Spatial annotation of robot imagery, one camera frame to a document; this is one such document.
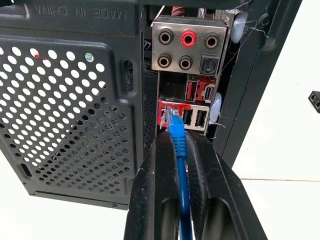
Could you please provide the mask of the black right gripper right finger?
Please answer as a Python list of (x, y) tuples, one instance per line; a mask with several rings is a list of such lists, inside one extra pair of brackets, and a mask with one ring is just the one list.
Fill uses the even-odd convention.
[(203, 135), (186, 134), (195, 240), (268, 240), (240, 178)]

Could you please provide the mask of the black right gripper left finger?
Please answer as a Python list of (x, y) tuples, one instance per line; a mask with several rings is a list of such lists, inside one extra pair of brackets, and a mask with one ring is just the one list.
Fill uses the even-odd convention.
[(123, 240), (178, 240), (180, 186), (168, 132), (158, 135), (132, 182)]

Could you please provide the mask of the black computer tower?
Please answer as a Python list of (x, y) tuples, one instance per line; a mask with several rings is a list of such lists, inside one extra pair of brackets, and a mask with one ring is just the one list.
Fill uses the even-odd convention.
[(31, 196), (126, 210), (175, 82), (232, 166), (303, 0), (0, 0), (0, 151)]

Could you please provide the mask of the small black adapter box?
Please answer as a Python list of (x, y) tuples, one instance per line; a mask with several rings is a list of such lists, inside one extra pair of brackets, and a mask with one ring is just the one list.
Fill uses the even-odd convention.
[(312, 91), (308, 97), (314, 109), (320, 114), (320, 91)]

